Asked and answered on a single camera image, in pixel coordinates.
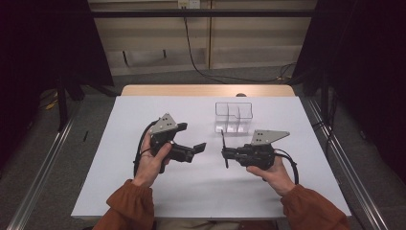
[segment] cable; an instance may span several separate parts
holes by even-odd
[[[274,153],[276,156],[283,157],[290,162],[290,165],[292,166],[293,174],[295,176],[295,184],[299,184],[299,172],[298,172],[298,168],[296,167],[298,164],[296,164],[296,162],[293,161],[292,157],[286,151],[284,151],[282,149],[274,149],[274,150],[281,151],[285,154],[285,155],[283,155],[283,154],[279,154],[279,153]]]
[[[314,128],[314,127],[316,127],[316,126],[322,126],[322,125],[324,125],[324,124],[325,124],[324,122],[318,122],[318,123],[313,124],[313,125],[311,125],[311,126]]]
[[[146,153],[146,152],[149,151],[149,150],[151,150],[151,148],[143,150],[143,151],[140,153],[140,155],[143,155],[144,153]]]
[[[316,131],[317,131],[317,130],[319,130],[319,129],[320,129],[322,126],[324,126],[324,125],[325,125],[325,123],[320,122],[320,123],[318,123],[318,124],[314,124],[314,125],[316,125],[316,126],[317,126],[316,128],[314,128],[315,126],[313,127],[313,128],[314,128],[314,129],[313,129],[313,131],[314,131],[314,132],[316,132]]]
[[[189,39],[188,19],[186,17],[184,17],[183,19],[184,19],[184,22],[185,22],[186,37],[188,39],[189,55],[191,57],[192,66],[193,66],[194,70],[197,73],[199,73],[202,77],[204,77],[206,79],[209,79],[209,80],[212,80],[212,81],[217,81],[217,82],[220,82],[220,83],[223,83],[223,84],[227,84],[227,82],[224,82],[222,80],[217,80],[215,78],[231,79],[231,80],[238,80],[238,81],[251,81],[251,82],[257,82],[257,83],[267,83],[267,82],[277,81],[279,79],[279,78],[274,78],[274,79],[271,79],[271,80],[248,80],[248,79],[242,79],[242,78],[236,78],[236,77],[221,76],[221,75],[208,75],[208,74],[202,73],[200,70],[197,69],[196,65],[194,64],[194,59],[193,59],[193,56],[192,56],[191,41]]]
[[[155,125],[158,121],[159,121],[159,120],[156,120],[156,121],[151,122],[151,124],[149,124],[149,125],[146,127],[146,129],[144,130],[143,135],[141,135],[140,142],[138,143],[137,153],[136,153],[136,155],[135,155],[135,160],[132,162],[132,163],[134,163],[134,176],[135,176],[135,174],[137,173],[138,166],[140,165],[140,158],[141,158],[141,155],[142,155],[142,153],[145,152],[145,151],[143,151],[142,153],[140,153],[140,151],[141,151],[141,145],[143,144],[143,141],[144,141],[144,136],[146,135],[146,133],[148,132],[148,130],[149,130],[153,125]]]
[[[300,75],[296,76],[295,78],[291,78],[290,80],[285,82],[285,84],[288,84],[288,85],[300,84],[300,83],[304,82],[308,78],[308,76],[314,75],[316,73],[317,73],[317,68],[315,68],[315,67],[307,68]]]
[[[331,98],[331,108],[330,108],[328,116],[327,116],[330,129],[329,129],[329,131],[327,129],[328,137],[327,137],[327,140],[326,140],[325,156],[326,156],[326,159],[327,159],[328,162],[329,162],[329,159],[328,159],[328,144],[331,141],[331,136],[332,136],[333,131],[334,131],[334,119],[335,119],[335,112],[337,111],[337,104],[338,104],[338,95],[334,91],[333,97]]]
[[[286,65],[284,65],[284,66],[281,67],[281,69],[280,69],[280,78],[281,78],[280,84],[282,84],[282,80],[283,80],[283,75],[284,75],[284,73],[286,73],[286,71],[287,71],[291,66],[293,66],[293,65],[296,65],[296,62],[292,62],[292,63],[290,63],[290,64],[286,64]]]

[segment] hand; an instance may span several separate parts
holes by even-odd
[[[158,153],[154,157],[150,152],[150,140],[151,136],[147,133],[144,136],[144,141],[141,146],[141,159],[140,165],[138,166],[137,173],[135,174],[132,183],[140,187],[150,187],[158,176],[159,170],[161,169],[161,163],[164,158],[170,152],[172,145],[170,143],[165,143]]]
[[[274,165],[267,171],[263,171],[256,166],[247,167],[247,171],[265,179],[279,196],[285,196],[295,187],[295,184],[287,174],[280,156],[275,157]]]

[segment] metal frame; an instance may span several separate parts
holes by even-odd
[[[332,17],[346,15],[344,11],[314,10],[93,10],[89,11],[38,11],[39,14],[58,16],[92,16],[95,18],[126,17]]]
[[[323,117],[320,114],[321,109],[320,106],[314,101],[309,101],[310,108],[317,119],[317,122],[322,122]],[[329,146],[332,149],[335,157],[337,158],[338,163],[340,164],[341,169],[343,170],[347,180],[349,181],[352,190],[354,191],[356,197],[358,198],[359,203],[361,204],[367,218],[369,219],[373,229],[381,230],[381,229],[389,229],[386,225],[384,219],[382,218],[378,207],[372,200],[370,194],[367,192],[364,184],[361,182],[361,179],[358,177],[354,167],[352,166],[351,162],[347,158],[346,153],[344,152],[343,148],[341,147],[340,142],[338,141],[337,137],[334,133],[331,133],[330,126],[322,126],[322,131],[328,140],[328,136],[330,135]]]
[[[39,169],[38,174],[36,175],[35,180],[30,187],[30,190],[24,196],[24,199],[21,202],[20,206],[18,206],[17,211],[15,212],[9,226],[7,227],[7,230],[22,230],[25,228],[31,212],[33,211],[34,206],[36,205],[36,202],[38,201],[39,196],[41,195],[41,192],[45,186],[51,169],[56,162],[57,156],[62,150],[63,144],[68,137],[72,124],[79,113],[80,106],[81,102],[78,102],[74,105],[71,110],[71,118],[68,120],[63,130],[57,133],[55,141],[48,151],[48,154],[45,157],[45,160],[42,163],[42,166]]]

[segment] white table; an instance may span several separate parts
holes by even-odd
[[[221,135],[214,132],[217,102],[248,102],[254,118],[248,135],[226,136],[228,147],[251,141],[254,129],[289,131],[273,144],[298,163],[300,183],[325,196],[347,216],[350,210],[296,97],[119,97],[116,100],[93,164],[72,216],[101,217],[105,201],[132,177],[135,152],[141,134],[153,120],[170,113],[177,123],[188,123],[175,141],[192,147],[207,142],[192,163],[171,161],[152,186],[157,219],[275,219],[284,217],[278,195],[260,178],[230,161],[226,169],[221,155]],[[284,162],[293,178],[290,164]]]

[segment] transparent container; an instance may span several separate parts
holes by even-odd
[[[252,119],[250,103],[215,104],[215,132],[248,132]]]

